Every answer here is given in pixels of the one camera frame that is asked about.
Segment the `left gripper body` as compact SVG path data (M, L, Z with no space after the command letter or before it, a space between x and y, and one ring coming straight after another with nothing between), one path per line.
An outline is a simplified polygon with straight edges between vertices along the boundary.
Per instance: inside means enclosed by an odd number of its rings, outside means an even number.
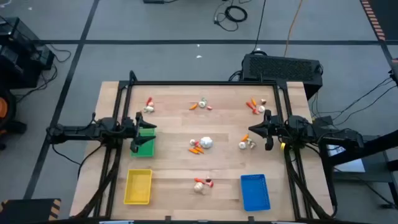
M130 117L123 118L123 127L125 128L125 137L131 138L130 150L133 153L137 153L140 145L141 135L140 135L140 122L142 119L142 113L139 111L136 113L135 119Z

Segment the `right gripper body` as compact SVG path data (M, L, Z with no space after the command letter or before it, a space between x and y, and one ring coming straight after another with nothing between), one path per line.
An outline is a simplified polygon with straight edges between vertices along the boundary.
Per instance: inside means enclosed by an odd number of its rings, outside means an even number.
M271 110L265 110L264 121L266 125L266 143L265 150L270 151L274 147L273 137L279 138L286 137L287 132L285 130L284 123L279 119L278 115L272 115Z

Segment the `yellow plastic basket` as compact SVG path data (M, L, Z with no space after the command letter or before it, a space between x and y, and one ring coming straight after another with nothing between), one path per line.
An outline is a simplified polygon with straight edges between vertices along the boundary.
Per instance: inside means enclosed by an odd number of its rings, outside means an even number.
M152 184L152 170L129 169L124 194L125 205L148 205Z

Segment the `green plastic basket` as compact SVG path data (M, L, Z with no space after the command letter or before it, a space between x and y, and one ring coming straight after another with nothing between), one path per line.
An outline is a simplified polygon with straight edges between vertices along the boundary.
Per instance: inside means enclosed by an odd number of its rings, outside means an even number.
M155 129L140 129L141 136L155 136ZM153 157L155 149L155 139L139 146L137 152L130 152L131 157Z

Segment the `black computer case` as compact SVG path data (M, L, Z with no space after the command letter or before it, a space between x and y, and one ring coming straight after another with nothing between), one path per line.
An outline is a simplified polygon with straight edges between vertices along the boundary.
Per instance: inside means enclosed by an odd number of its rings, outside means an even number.
M247 54L242 62L242 81L302 82L309 100L323 86L323 67L318 60Z

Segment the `blue plastic basket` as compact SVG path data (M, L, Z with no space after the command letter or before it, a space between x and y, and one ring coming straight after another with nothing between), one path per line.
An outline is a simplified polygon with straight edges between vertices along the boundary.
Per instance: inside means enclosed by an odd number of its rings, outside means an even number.
M264 174L242 175L240 181L245 211L257 212L271 209Z

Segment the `white paper sheet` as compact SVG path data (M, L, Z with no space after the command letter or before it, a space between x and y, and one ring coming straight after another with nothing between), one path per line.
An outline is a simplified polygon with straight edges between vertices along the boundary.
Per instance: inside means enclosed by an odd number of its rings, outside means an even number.
M336 145L327 145L326 148L328 149L328 155L330 157L346 151L345 148ZM362 159L356 159L353 161L346 162L344 164L336 165L335 170L340 172L365 173L365 168Z

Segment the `black metal stand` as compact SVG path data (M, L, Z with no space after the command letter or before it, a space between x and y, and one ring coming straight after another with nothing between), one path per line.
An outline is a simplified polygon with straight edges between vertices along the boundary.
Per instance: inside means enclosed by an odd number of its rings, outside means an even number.
M392 200L381 197L384 203L382 208L392 208L398 210L398 179L393 176L394 171L398 171L398 159L390 161L387 158L388 149L398 149L398 130L383 136L362 136L364 147L361 149L346 149L345 152L335 156L328 155L327 145L321 143L320 152L323 162L325 162L326 173L330 175L337 172L337 179L342 181L358 181L366 185L370 183L387 183L392 196ZM362 159L365 173L340 172L335 170L335 166L344 164L356 159Z

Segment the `black machine with orange hub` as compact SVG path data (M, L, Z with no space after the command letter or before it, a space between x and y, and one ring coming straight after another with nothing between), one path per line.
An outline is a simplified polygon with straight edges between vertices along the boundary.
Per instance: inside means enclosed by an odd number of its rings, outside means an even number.
M9 89L0 85L0 139L5 134L24 134L27 125L15 120L16 97Z

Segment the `black equipment cart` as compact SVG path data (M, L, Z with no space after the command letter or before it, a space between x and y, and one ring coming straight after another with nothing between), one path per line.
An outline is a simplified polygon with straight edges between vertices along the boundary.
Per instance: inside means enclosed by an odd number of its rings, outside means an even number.
M35 88L55 54L18 18L0 16L0 85L8 89Z

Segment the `black platform with hazard stripes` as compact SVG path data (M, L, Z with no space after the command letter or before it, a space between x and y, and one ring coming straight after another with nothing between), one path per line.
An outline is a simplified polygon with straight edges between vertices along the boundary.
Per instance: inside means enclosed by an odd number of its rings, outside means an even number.
M58 219L59 198L5 200L0 202L0 224L29 224Z

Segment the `black mat with striped edge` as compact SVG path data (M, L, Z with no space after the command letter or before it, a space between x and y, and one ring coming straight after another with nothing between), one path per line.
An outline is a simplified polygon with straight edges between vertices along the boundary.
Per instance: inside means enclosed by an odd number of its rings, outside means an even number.
M398 0L359 0L376 37L398 45Z

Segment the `black aluminium table frame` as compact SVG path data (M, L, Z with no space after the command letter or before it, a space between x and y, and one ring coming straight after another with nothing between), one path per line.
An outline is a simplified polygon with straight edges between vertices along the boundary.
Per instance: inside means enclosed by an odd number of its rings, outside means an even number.
M159 220L171 216L173 220L246 220L250 213L243 207L242 175L264 174L271 209L254 212L260 221L295 218L284 155L276 142L271 151L264 149L265 141L256 134L253 149L240 150L238 142L248 133L248 127L262 121L254 115L246 102L251 98L267 100L267 108L276 114L285 108L283 99L276 99L274 88L247 83L166 83L163 85L136 84L131 99L122 101L120 116L134 117L152 97L155 110L144 119L157 126L155 154L151 158L130 156L129 141L121 151L116 189L106 192L102 202L113 201L109 210L113 219ZM207 99L206 106L195 103ZM194 154L190 140L200 142L210 137L213 146ZM148 205L125 205L124 194L129 169L152 170L152 185ZM211 178L213 187L205 184L202 194L195 193L194 178Z

